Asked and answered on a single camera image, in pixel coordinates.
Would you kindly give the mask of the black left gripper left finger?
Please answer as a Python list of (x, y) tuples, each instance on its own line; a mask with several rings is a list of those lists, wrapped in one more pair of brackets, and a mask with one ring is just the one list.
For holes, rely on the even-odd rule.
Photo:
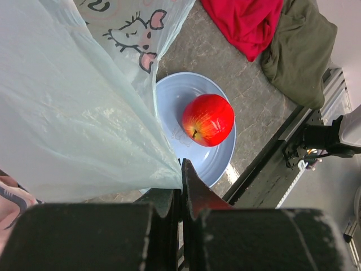
[(2, 270), (176, 270), (181, 192), (133, 203), (40, 204), (17, 220)]

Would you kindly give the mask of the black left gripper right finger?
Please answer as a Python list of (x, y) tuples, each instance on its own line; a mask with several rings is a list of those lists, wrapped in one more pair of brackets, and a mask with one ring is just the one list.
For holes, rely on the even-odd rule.
[(355, 270), (334, 220), (319, 209), (235, 208), (182, 160), (189, 270)]

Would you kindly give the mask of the red fake apple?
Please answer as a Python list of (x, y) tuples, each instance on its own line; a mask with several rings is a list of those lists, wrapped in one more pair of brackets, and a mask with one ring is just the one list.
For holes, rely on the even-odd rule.
[(229, 136), (234, 121), (234, 110), (224, 97), (218, 94), (203, 94), (185, 107), (181, 126), (197, 144), (214, 147)]

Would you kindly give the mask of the translucent light blue plastic bag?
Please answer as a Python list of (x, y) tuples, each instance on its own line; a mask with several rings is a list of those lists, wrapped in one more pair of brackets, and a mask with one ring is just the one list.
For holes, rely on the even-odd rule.
[(46, 202), (180, 189), (158, 63), (193, 1), (2, 1), (1, 170)]

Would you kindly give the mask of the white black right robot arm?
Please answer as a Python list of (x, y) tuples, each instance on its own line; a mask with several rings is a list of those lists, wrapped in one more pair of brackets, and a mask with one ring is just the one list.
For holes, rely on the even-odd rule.
[(325, 125), (320, 110), (313, 110), (291, 133), (283, 148), (285, 164), (294, 168), (299, 162), (314, 164), (328, 156), (352, 158), (360, 154), (360, 147), (342, 143), (340, 128), (343, 116)]

